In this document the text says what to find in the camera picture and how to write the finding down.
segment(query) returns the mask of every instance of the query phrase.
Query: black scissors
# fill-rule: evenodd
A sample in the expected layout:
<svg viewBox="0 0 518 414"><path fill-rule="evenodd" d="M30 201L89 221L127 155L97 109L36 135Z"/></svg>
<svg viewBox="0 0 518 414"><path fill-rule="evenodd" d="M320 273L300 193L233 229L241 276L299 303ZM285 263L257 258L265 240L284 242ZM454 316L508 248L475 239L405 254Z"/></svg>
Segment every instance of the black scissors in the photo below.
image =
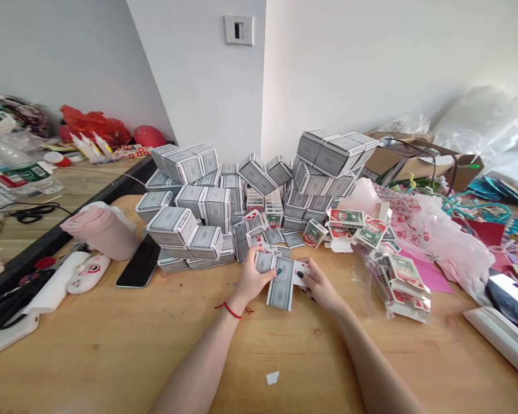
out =
<svg viewBox="0 0 518 414"><path fill-rule="evenodd" d="M35 223L42 219L44 214L52 213L57 207L58 203L47 203L31 207L28 209L15 210L9 213L10 216L16 217L17 221L23 224Z"/></svg>

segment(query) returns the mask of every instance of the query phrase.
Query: pink cup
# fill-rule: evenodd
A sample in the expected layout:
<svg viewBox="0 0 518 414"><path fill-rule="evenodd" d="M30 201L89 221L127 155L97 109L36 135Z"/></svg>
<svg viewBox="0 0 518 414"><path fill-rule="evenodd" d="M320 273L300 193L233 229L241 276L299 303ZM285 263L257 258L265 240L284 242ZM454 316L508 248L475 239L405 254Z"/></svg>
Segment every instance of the pink cup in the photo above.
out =
<svg viewBox="0 0 518 414"><path fill-rule="evenodd" d="M62 230L112 260L132 257L140 239L117 217L111 209L91 206L60 224Z"/></svg>

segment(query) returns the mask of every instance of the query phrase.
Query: hand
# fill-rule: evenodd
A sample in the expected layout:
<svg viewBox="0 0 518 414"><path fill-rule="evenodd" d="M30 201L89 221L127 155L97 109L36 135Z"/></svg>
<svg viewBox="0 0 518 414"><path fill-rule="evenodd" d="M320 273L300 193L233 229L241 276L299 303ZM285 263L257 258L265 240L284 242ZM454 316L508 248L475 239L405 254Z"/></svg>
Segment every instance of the hand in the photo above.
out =
<svg viewBox="0 0 518 414"><path fill-rule="evenodd" d="M255 269L255 254L257 252L266 253L260 246L253 246L247 252L246 261L242 266L238 287L227 301L227 305L238 315L241 315L247 304L259 293L263 287L270 282L279 269L271 269L267 273L261 274Z"/></svg>
<svg viewBox="0 0 518 414"><path fill-rule="evenodd" d="M298 276L308 287L300 287L312 300L330 312L338 312L346 306L345 301L336 292L326 275L318 267L315 261L309 257L299 259L298 262L307 263L311 270L311 275L298 271Z"/></svg>

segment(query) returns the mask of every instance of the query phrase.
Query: wall plate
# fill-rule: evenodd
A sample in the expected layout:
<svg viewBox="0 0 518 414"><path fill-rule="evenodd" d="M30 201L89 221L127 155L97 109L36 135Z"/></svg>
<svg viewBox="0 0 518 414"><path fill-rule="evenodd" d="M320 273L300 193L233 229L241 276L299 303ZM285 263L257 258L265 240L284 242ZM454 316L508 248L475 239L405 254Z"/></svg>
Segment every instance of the wall plate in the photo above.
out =
<svg viewBox="0 0 518 414"><path fill-rule="evenodd" d="M226 44L253 46L253 17L225 16Z"/></svg>

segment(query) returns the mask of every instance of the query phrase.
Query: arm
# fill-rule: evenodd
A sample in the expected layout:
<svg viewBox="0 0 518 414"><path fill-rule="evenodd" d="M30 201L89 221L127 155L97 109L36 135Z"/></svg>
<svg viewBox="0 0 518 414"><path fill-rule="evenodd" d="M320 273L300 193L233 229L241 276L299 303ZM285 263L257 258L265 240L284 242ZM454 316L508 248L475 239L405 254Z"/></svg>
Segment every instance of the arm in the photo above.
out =
<svg viewBox="0 0 518 414"><path fill-rule="evenodd" d="M314 260L303 258L300 261L308 263L311 269L310 276L298 272L298 276L308 286L307 289L302 288L303 292L334 314L340 324L368 413L424 413L416 396L401 380Z"/></svg>
<svg viewBox="0 0 518 414"><path fill-rule="evenodd" d="M237 315L243 314L249 301L277 274L277 269L265 274L255 270L253 261L257 251L265 252L261 247L250 248L242 266L238 287L226 302ZM219 314L209 329L169 378L151 407L150 414L194 414L209 411L238 321L225 307L219 309Z"/></svg>

